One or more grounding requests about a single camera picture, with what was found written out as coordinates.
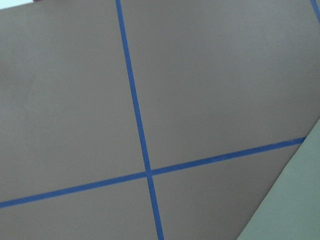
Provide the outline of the green long-sleeve shirt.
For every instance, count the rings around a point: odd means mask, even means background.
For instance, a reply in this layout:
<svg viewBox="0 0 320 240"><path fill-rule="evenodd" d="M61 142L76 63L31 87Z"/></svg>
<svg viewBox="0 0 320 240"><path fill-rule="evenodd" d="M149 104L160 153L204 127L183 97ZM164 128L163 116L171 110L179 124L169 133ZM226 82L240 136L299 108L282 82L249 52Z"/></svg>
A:
<svg viewBox="0 0 320 240"><path fill-rule="evenodd" d="M316 123L274 182L240 240L320 238L320 124Z"/></svg>

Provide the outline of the blue tape grid lines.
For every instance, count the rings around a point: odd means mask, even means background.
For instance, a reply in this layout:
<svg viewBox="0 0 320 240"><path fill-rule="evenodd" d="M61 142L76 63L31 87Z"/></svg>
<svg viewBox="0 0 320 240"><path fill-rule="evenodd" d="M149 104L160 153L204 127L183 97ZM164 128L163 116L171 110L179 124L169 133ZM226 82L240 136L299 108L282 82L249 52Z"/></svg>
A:
<svg viewBox="0 0 320 240"><path fill-rule="evenodd" d="M311 0L0 12L3 240L235 240L320 117Z"/></svg>

